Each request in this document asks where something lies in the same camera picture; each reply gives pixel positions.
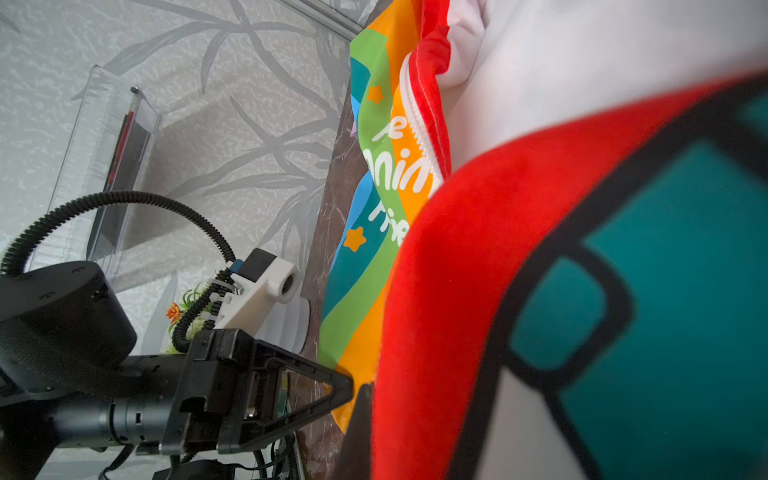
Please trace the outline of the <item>colourful rainbow hooded kids jacket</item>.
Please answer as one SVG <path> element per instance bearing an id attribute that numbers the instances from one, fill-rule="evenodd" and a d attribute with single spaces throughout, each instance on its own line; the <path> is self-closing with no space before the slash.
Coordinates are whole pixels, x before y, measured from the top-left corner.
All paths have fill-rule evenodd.
<path id="1" fill-rule="evenodd" d="M 336 479 L 767 475 L 767 5 L 393 1 L 319 360 Z"/>

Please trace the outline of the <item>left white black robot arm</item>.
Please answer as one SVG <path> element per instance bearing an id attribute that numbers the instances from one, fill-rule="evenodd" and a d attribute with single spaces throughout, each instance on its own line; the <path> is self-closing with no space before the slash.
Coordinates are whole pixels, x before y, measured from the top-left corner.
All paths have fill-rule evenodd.
<path id="1" fill-rule="evenodd" d="M 239 329 L 185 354 L 141 355 L 101 268 L 77 261 L 1 280 L 1 475 L 33 479 L 57 448 L 238 454 L 349 402 L 350 377 Z"/>

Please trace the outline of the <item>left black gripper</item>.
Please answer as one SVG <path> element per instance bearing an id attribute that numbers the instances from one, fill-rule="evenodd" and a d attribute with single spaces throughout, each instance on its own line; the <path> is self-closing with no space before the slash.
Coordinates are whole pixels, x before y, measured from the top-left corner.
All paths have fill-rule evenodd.
<path id="1" fill-rule="evenodd" d="M 354 396 L 351 377 L 239 329 L 139 363 L 144 390 L 112 402 L 110 432 L 149 455 L 259 450 Z"/>

